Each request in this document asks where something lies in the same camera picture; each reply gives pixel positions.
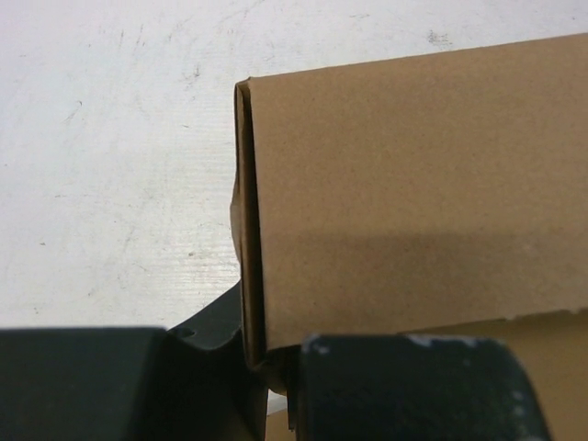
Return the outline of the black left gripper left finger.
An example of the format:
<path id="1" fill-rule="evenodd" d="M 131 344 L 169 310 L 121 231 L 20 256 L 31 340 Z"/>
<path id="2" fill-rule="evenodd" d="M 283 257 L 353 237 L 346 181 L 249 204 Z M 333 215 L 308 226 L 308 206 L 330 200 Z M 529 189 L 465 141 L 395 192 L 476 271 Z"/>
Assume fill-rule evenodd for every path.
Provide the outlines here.
<path id="1" fill-rule="evenodd" d="M 4 440 L 261 440 L 266 403 L 238 288 L 169 330 L 1 333 Z"/>

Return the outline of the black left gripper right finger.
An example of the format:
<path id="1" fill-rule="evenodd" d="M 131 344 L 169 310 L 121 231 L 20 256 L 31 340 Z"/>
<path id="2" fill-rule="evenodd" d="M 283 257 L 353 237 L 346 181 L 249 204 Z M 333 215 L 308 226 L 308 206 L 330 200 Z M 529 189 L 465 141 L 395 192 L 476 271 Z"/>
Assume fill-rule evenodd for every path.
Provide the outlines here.
<path id="1" fill-rule="evenodd" d="M 549 440 L 522 364 L 502 342 L 314 335 L 300 349 L 298 440 Z"/>

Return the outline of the brown cardboard box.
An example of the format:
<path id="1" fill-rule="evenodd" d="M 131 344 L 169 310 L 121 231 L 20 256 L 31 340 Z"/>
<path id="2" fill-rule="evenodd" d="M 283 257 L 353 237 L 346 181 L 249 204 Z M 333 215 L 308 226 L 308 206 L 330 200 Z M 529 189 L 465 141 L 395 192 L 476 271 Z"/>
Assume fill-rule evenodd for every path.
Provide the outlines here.
<path id="1" fill-rule="evenodd" d="M 232 238 L 248 365 L 311 334 L 504 338 L 587 437 L 587 37 L 249 78 Z"/>

